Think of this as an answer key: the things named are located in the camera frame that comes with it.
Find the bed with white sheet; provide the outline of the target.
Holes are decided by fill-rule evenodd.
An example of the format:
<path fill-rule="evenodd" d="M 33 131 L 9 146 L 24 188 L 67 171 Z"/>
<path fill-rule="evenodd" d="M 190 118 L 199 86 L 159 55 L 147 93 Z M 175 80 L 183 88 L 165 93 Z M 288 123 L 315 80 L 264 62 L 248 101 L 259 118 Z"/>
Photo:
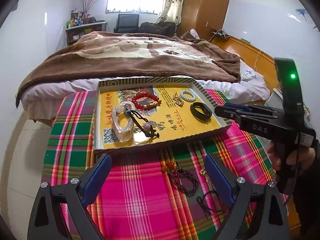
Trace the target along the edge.
<path fill-rule="evenodd" d="M 267 100 L 270 90 L 264 77 L 240 61 L 240 82 L 220 82 L 197 80 L 205 89 L 222 92 L 236 104 Z M 22 107 L 28 112 L 30 120 L 51 120 L 56 116 L 62 100 L 73 93 L 96 90 L 102 79 L 80 79 L 56 83 L 42 83 L 28 88 L 21 95 Z"/>

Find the shelf with bottles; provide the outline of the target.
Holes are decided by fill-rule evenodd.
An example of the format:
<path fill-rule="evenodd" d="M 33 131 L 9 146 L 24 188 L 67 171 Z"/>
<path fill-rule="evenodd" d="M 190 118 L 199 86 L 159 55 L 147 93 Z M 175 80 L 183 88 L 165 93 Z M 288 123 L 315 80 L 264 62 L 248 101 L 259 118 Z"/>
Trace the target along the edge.
<path fill-rule="evenodd" d="M 89 14 L 89 10 L 99 0 L 80 0 L 81 10 L 71 11 L 71 19 L 67 22 L 66 43 L 70 46 L 86 34 L 93 31 L 107 31 L 105 20 L 97 20 Z"/>

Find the plaid colourful table cloth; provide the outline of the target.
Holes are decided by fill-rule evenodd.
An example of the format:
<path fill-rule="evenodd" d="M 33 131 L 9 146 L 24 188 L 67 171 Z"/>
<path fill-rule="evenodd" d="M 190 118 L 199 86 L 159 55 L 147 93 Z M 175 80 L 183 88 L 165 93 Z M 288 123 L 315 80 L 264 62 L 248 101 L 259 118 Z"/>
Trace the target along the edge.
<path fill-rule="evenodd" d="M 42 172 L 42 180 L 50 185 L 66 184 L 94 164 L 95 96 L 94 91 L 74 93 L 58 107 Z M 207 140 L 113 157 L 112 170 L 97 201 L 88 207 L 104 237 L 211 239 L 227 209 L 203 175 L 207 154 L 217 157 L 235 176 L 252 183 L 266 184 L 275 175 L 260 141 L 237 124 Z M 161 170 L 167 161 L 177 161 L 197 179 L 196 195 L 204 197 L 212 209 L 210 215 L 204 214 L 196 197 L 185 196 L 171 184 Z"/>

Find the dark bag on chair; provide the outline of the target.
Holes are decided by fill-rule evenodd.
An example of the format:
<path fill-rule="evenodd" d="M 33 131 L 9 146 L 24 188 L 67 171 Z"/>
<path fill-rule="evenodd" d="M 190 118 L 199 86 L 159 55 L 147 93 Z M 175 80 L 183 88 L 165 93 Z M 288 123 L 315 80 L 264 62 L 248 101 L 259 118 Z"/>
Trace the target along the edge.
<path fill-rule="evenodd" d="M 140 25 L 139 32 L 173 37 L 176 34 L 176 24 L 174 22 L 144 22 Z"/>

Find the wooden wardrobe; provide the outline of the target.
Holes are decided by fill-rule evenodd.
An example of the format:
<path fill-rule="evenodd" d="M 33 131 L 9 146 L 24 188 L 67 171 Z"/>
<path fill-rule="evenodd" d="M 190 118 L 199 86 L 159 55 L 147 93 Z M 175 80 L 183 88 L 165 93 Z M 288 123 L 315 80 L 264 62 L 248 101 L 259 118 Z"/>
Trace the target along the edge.
<path fill-rule="evenodd" d="M 229 0 L 184 0 L 177 35 L 195 29 L 201 39 L 210 40 L 212 31 L 223 27 L 228 4 Z"/>

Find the striped cardboard tray box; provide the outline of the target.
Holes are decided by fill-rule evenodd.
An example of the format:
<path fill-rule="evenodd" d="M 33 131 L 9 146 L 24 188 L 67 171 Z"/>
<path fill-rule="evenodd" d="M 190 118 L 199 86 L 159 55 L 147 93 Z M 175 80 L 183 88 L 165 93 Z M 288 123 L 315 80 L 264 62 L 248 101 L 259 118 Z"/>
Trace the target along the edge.
<path fill-rule="evenodd" d="M 190 77 L 136 77 L 104 80 L 98 83 L 93 125 L 93 148 L 96 154 L 131 153 L 199 140 L 223 133 L 232 122 L 212 114 L 208 121 L 192 115 L 191 102 L 178 106 L 174 96 L 190 91 L 197 102 L 211 111 L 215 100 Z M 112 109 L 131 101 L 135 110 L 125 113 L 134 122 L 133 136 L 122 142 L 112 128 Z"/>

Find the floral curtain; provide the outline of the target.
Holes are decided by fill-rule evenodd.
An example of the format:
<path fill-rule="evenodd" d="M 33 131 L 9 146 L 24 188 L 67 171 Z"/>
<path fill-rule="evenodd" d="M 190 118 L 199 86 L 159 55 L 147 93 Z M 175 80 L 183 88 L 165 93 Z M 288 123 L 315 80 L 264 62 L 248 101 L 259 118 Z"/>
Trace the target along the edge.
<path fill-rule="evenodd" d="M 181 15 L 184 0 L 162 0 L 162 8 L 156 23 L 174 22 L 181 23 Z"/>

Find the brown fleece blanket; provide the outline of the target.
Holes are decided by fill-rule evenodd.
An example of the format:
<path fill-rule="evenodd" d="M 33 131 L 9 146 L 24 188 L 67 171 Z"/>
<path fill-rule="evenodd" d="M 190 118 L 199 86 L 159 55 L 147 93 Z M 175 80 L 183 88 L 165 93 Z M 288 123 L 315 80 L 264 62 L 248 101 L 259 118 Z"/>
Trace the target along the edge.
<path fill-rule="evenodd" d="M 197 80 L 239 82 L 240 57 L 191 33 L 172 38 L 94 31 L 45 59 L 21 82 L 23 93 L 41 83 L 104 77 L 186 75 Z"/>

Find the wooden headboard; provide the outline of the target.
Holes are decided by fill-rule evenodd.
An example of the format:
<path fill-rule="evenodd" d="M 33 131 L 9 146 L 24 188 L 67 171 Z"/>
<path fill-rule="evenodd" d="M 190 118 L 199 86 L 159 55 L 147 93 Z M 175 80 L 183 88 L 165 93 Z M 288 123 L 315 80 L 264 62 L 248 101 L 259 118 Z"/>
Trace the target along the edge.
<path fill-rule="evenodd" d="M 260 73 L 270 91 L 279 87 L 274 58 L 267 53 L 232 36 L 229 39 L 215 36 L 212 43 L 227 52 L 238 55 L 249 67 Z"/>

